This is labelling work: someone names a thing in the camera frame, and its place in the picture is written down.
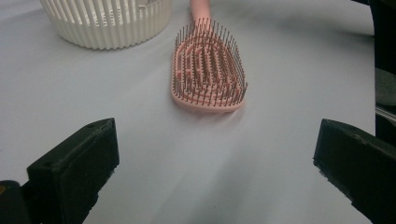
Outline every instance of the ribbed plastic basket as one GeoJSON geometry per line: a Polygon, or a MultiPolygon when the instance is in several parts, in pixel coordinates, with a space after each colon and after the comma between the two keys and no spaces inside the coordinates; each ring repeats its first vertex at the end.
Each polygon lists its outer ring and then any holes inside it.
{"type": "Polygon", "coordinates": [[[142,43],[168,24],[171,0],[40,0],[65,40],[88,49],[142,43]]]}

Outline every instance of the hairbrush bristle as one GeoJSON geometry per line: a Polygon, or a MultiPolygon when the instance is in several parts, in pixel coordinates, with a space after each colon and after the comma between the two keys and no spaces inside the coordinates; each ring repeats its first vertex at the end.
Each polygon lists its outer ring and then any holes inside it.
{"type": "Polygon", "coordinates": [[[233,36],[218,22],[200,19],[177,34],[172,96],[181,106],[231,112],[244,103],[248,84],[233,36]]]}

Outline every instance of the pink brush handle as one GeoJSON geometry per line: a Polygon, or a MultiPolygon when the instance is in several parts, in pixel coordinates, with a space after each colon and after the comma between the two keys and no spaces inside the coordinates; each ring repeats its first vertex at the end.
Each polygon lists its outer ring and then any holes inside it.
{"type": "Polygon", "coordinates": [[[199,19],[210,19],[210,0],[190,0],[192,18],[195,21],[199,19]]]}

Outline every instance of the hairbrush head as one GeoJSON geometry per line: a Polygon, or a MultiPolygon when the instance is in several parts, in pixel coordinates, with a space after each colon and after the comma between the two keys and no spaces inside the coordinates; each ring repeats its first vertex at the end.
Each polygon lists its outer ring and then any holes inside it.
{"type": "Polygon", "coordinates": [[[172,97],[185,108],[232,112],[244,104],[248,84],[238,47],[223,26],[200,19],[177,35],[172,97]]]}

